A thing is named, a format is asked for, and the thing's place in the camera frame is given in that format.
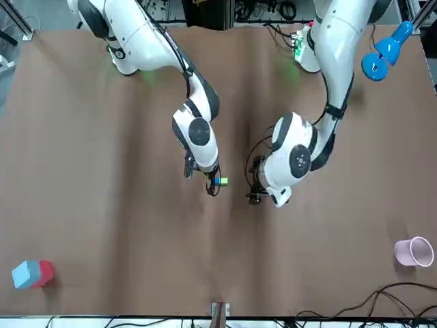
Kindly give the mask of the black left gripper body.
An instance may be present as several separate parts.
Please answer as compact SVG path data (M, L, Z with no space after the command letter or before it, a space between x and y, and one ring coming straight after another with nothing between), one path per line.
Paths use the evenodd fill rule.
M269 187L268 181L266 180L265 171L263 167L258 167L254 173L254 183L263 189L267 189Z

